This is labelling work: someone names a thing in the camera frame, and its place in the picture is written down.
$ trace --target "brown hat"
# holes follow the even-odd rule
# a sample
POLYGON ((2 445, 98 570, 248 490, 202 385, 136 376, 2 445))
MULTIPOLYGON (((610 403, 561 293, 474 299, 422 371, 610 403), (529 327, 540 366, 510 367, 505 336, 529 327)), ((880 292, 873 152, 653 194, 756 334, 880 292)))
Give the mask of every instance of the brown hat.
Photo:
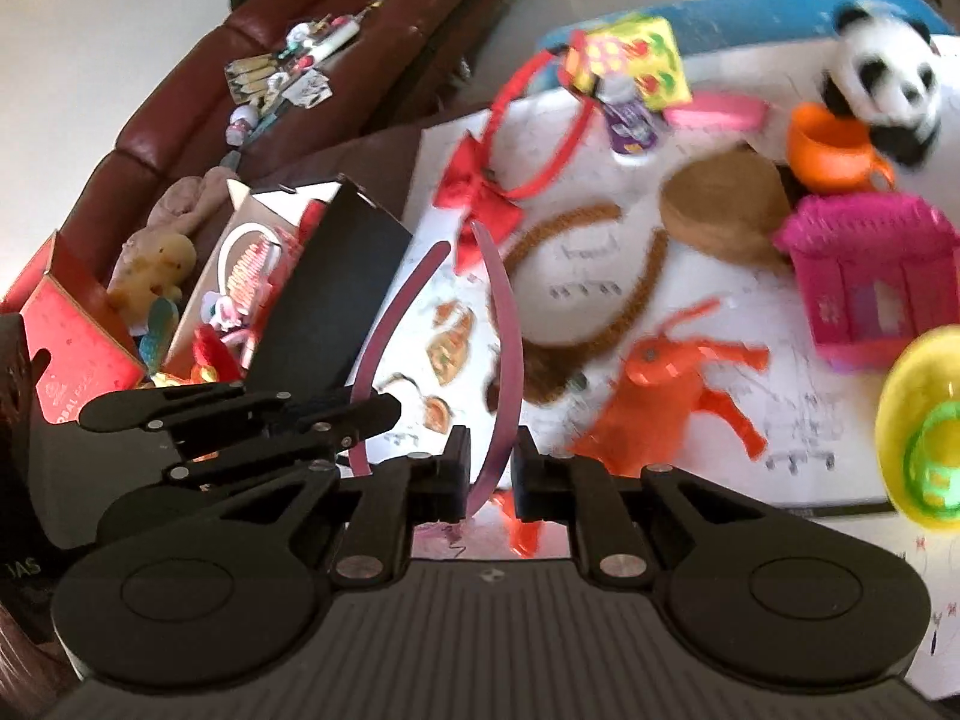
POLYGON ((690 162, 661 189, 661 218, 670 237, 735 265, 785 266, 770 236, 790 212, 776 165, 752 148, 690 162))

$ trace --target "pink toy house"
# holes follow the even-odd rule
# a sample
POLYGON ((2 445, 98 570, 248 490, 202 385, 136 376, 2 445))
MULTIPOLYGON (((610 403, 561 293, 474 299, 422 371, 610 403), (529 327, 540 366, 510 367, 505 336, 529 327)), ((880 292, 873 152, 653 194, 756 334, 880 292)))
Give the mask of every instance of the pink toy house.
POLYGON ((960 322, 960 235, 920 197, 808 196, 774 243, 797 271, 817 351, 839 370, 889 367, 916 336, 960 322))

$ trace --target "toy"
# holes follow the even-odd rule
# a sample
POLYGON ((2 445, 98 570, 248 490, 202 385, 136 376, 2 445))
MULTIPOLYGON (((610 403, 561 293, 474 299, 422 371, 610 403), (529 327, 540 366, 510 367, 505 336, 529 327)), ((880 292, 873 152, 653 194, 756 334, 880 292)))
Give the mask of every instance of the toy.
POLYGON ((940 133, 942 104, 929 29, 856 6, 840 11, 835 27, 840 37, 824 73, 824 104, 866 124, 874 146, 895 162, 920 165, 940 133))
POLYGON ((694 92, 689 103, 664 108, 664 119, 671 127, 728 129, 756 132, 763 129, 769 103, 733 92, 694 92))
POLYGON ((267 91, 267 78, 275 74, 278 67, 277 56, 263 53, 244 59, 234 59, 224 67, 227 76, 227 88, 234 103, 256 104, 267 91))
POLYGON ((241 105, 230 114, 230 123, 227 127, 227 145, 239 148, 250 136, 250 133, 260 124, 260 114, 253 105, 241 105))
MULTIPOLYGON (((510 280, 503 268, 500 254, 496 250, 490 234, 480 223, 474 224, 473 234, 483 262, 490 276, 491 299, 499 317, 500 354, 503 357, 503 388, 500 410, 493 420, 490 445, 483 466, 469 487, 467 494, 467 517, 473 517, 491 498, 496 483, 506 470, 507 462, 517 445, 517 423, 520 421, 520 400, 523 389, 523 349, 520 343, 520 318, 517 315, 517 303, 510 289, 510 280)), ((383 352, 390 343, 400 319, 409 310, 416 296, 424 288, 430 277, 443 263, 450 252, 450 244, 436 242, 430 247, 424 259, 414 268, 407 280, 394 295, 390 304, 381 314, 373 331, 367 339, 367 345, 357 362, 356 376, 350 390, 350 403, 357 403, 371 397, 373 375, 383 358, 383 352)), ((349 447, 349 464, 354 476, 366 476, 371 473, 364 442, 352 442, 349 447)))
POLYGON ((251 314, 263 282, 277 266, 282 252, 277 231, 264 224, 248 221, 230 230, 220 245, 217 258, 218 290, 232 300, 228 317, 232 316, 233 310, 244 317, 251 314), (229 266, 230 260, 236 256, 233 251, 235 245, 250 234, 256 234, 256 237, 248 240, 240 256, 229 266))
POLYGON ((816 103, 802 103, 790 114, 786 154, 798 180, 819 194, 870 191, 874 173, 890 189, 896 184, 894 167, 877 154, 867 125, 816 103))
POLYGON ((874 438, 893 504, 931 530, 960 529, 960 327, 907 346, 880 394, 874 438))
POLYGON ((179 311, 173 300, 154 300, 147 315, 147 334, 140 339, 139 346, 140 358, 147 365, 147 375, 154 376, 160 371, 160 366, 170 351, 170 343, 174 340, 178 322, 179 311))
POLYGON ((473 312, 464 308, 456 322, 434 336, 427 345, 426 356, 440 386, 452 382, 467 362, 473 321, 473 312))
MULTIPOLYGON (((680 450, 683 431, 693 412, 715 413, 733 428, 751 460, 760 457, 767 442, 726 392, 704 384, 705 362, 733 362, 765 370, 770 352, 762 346, 720 343, 708 338, 670 341, 666 333, 719 307, 716 298, 704 300, 666 319, 656 333, 638 341, 627 355, 619 381, 606 405, 570 452, 595 458, 617 476, 639 476, 650 464, 668 464, 680 450)), ((541 522, 520 522, 514 516, 510 491, 496 496, 506 520, 512 552, 533 557, 539 545, 541 522)))
POLYGON ((208 381, 236 382, 243 378, 243 371, 229 348, 208 324, 200 324, 194 331, 193 359, 201 371, 212 370, 212 375, 209 372, 203 375, 208 381))
POLYGON ((810 196, 774 242, 790 253, 813 343, 834 367, 887 367, 911 338, 960 322, 960 235, 920 197, 810 196))
POLYGON ((645 161, 656 148, 659 136, 632 76, 625 73, 604 76, 597 100, 603 103, 613 159, 625 165, 645 161))
POLYGON ((570 36, 570 50, 558 73, 563 86, 589 93, 595 79, 608 73, 633 76, 652 111, 690 101, 673 30, 660 16, 634 13, 570 36))
POLYGON ((107 289, 110 306, 120 314, 131 335, 147 330, 147 317, 157 298, 174 303, 182 298, 179 284, 197 264, 197 252, 190 239, 170 232, 140 236, 138 254, 123 264, 107 289))
POLYGON ((360 22, 363 15, 338 16, 330 23, 330 29, 318 43, 310 47, 310 56, 314 63, 320 65, 330 56, 342 49, 347 43, 360 34, 360 22))
POLYGON ((661 187, 670 237, 734 265, 783 269, 770 236, 790 215, 781 175, 752 148, 686 163, 661 187))
POLYGON ((157 234, 179 233, 189 238, 196 233, 200 225, 229 200, 228 179, 237 179, 237 174, 228 167, 217 166, 208 170, 203 178, 189 176, 171 184, 147 216, 146 226, 123 244, 110 285, 136 257, 151 247, 157 234))
POLYGON ((504 189, 496 181, 490 164, 491 149, 493 138, 500 129, 507 108, 514 98, 523 93, 536 74, 546 68, 553 59, 552 53, 542 50, 515 72, 493 100, 491 114, 480 139, 467 132, 440 177, 440 185, 433 199, 434 206, 466 209, 457 236, 456 260, 453 266, 455 274, 463 274, 481 260, 480 248, 473 235, 474 221, 483 224, 496 245, 502 244, 523 218, 522 210, 517 208, 514 202, 528 199, 546 189, 566 167, 566 163, 587 134, 590 118, 596 110, 596 101, 592 98, 581 98, 577 114, 557 146, 556 153, 538 175, 511 190, 504 189))
MULTIPOLYGON (((567 211, 548 218, 531 227, 503 259, 507 276, 512 277, 527 257, 545 241, 572 229, 591 224, 615 221, 622 218, 621 208, 612 202, 599 202, 567 211)), ((610 321, 587 338, 578 338, 574 343, 535 343, 524 338, 523 343, 523 399, 528 403, 542 405, 551 403, 574 388, 583 376, 583 368, 591 360, 613 352, 625 334, 646 310, 656 284, 659 282, 666 261, 668 237, 664 230, 656 229, 640 275, 637 276, 630 295, 620 305, 610 321)), ((496 327, 496 313, 491 310, 491 321, 496 327)), ((494 365, 493 377, 487 386, 487 409, 497 409, 499 399, 500 362, 494 365)))

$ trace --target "red bow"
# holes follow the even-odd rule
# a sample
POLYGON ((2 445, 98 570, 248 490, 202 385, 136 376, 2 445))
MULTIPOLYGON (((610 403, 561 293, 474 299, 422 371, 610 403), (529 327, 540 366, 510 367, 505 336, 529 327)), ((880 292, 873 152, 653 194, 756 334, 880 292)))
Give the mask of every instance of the red bow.
POLYGON ((522 200, 543 191, 570 161, 578 143, 584 137, 590 116, 596 108, 591 98, 581 98, 579 112, 568 133, 560 142, 557 152, 551 157, 539 175, 517 189, 503 189, 493 178, 490 170, 490 152, 493 136, 500 129, 511 101, 520 96, 530 79, 544 69, 554 56, 550 52, 538 53, 500 90, 491 105, 490 117, 480 140, 472 134, 464 135, 457 151, 453 152, 450 163, 443 171, 433 204, 437 208, 467 208, 461 220, 460 234, 457 237, 456 260, 453 266, 455 274, 462 274, 480 262, 480 250, 473 237, 470 225, 478 221, 487 228, 493 242, 502 244, 517 229, 523 212, 511 200, 522 200))
POLYGON ((485 175, 480 161, 480 143, 467 134, 443 171, 433 199, 437 208, 467 208, 457 238, 455 274, 462 274, 481 260, 480 247, 470 227, 474 221, 487 228, 496 245, 502 244, 517 229, 523 212, 503 194, 501 187, 485 175))

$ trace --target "packaging box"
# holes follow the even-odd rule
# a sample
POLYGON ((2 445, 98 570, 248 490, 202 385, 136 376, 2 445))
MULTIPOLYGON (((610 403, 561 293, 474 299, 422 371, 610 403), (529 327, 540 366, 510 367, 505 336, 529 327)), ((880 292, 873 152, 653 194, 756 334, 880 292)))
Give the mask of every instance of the packaging box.
POLYGON ((370 333, 410 242, 410 233, 348 179, 296 190, 250 194, 230 182, 236 212, 229 220, 197 288, 162 370, 185 379, 193 365, 194 331, 203 317, 205 295, 220 290, 251 234, 241 225, 262 225, 294 233, 311 199, 328 204, 293 272, 272 306, 253 353, 248 389, 290 391, 304 398, 342 386, 370 333))
POLYGON ((107 303, 107 290, 52 234, 0 303, 0 313, 20 312, 30 356, 51 355, 37 383, 48 422, 77 418, 98 395, 131 389, 146 375, 133 339, 107 303))

